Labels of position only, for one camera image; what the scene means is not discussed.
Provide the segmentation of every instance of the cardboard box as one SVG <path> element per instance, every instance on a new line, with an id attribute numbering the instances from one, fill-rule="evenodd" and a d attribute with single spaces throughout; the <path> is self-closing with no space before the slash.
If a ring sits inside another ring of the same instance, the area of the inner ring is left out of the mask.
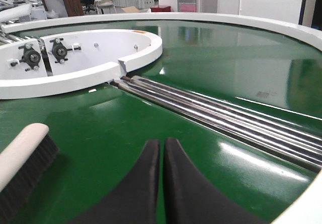
<path id="1" fill-rule="evenodd" d="M 140 10 L 137 9 L 135 6 L 130 6 L 130 7 L 122 8 L 122 10 L 125 13 L 140 13 Z"/>

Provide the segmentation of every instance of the bolt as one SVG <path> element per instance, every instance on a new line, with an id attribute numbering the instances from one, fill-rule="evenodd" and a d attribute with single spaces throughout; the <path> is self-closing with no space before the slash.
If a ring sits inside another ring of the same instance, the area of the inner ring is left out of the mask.
<path id="1" fill-rule="evenodd" d="M 25 44 L 26 49 L 31 49 L 31 46 L 32 46 L 31 44 Z"/>
<path id="2" fill-rule="evenodd" d="M 32 54 L 32 55 L 30 55 L 30 60 L 32 62 L 37 62 L 39 60 L 39 56 L 36 54 Z"/>

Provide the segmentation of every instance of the white curved rail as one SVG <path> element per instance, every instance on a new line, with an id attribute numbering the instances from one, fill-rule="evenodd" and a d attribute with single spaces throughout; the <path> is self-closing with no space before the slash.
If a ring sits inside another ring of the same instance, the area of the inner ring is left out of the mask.
<path id="1" fill-rule="evenodd" d="M 63 38 L 62 43 L 67 49 L 77 45 L 81 50 L 68 51 L 68 61 L 57 63 L 51 53 L 52 41 L 56 38 Z M 40 52 L 37 40 L 32 40 Z M 0 46 L 1 55 L 5 55 L 0 59 L 3 74 L 0 99 L 51 96 L 110 82 L 152 63 L 162 54 L 160 37 L 137 30 L 78 31 L 45 36 L 41 40 L 49 52 L 50 77 L 40 74 L 40 70 L 25 71 L 23 65 L 8 67 L 8 59 L 21 59 L 22 51 L 18 51 L 18 46 L 25 44 L 25 41 Z M 39 65 L 44 71 L 42 60 Z"/>

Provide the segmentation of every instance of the metal roller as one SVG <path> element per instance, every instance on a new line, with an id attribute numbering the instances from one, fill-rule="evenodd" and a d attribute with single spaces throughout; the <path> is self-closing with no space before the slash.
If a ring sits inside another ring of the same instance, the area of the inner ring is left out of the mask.
<path id="1" fill-rule="evenodd" d="M 318 136 L 145 78 L 124 79 L 117 83 L 123 90 L 310 170 L 322 167 Z"/>

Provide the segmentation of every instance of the white brush handle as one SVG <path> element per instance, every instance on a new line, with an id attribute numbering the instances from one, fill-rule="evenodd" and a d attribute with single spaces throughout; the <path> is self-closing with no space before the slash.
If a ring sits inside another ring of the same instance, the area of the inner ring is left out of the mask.
<path id="1" fill-rule="evenodd" d="M 27 161 L 48 131 L 49 128 L 45 124 L 30 124 L 0 153 L 0 192 Z"/>

